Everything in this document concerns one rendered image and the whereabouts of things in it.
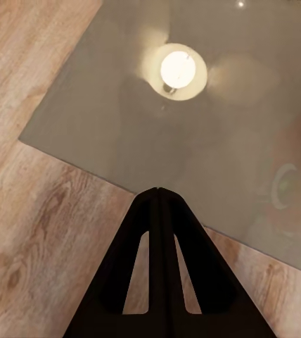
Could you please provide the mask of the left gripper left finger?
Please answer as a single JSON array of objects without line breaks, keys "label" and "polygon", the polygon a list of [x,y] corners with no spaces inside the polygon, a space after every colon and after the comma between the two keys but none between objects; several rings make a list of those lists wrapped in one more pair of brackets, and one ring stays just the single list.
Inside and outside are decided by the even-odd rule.
[{"label": "left gripper left finger", "polygon": [[[142,234],[149,231],[145,314],[122,314]],[[169,338],[158,188],[134,198],[62,338]]]}]

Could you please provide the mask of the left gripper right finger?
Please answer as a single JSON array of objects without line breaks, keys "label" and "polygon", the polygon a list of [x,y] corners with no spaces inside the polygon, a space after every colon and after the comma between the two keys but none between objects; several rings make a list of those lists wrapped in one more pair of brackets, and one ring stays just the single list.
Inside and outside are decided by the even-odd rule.
[{"label": "left gripper right finger", "polygon": [[[169,338],[276,338],[186,201],[158,188]],[[202,314],[186,310],[177,236]]]}]

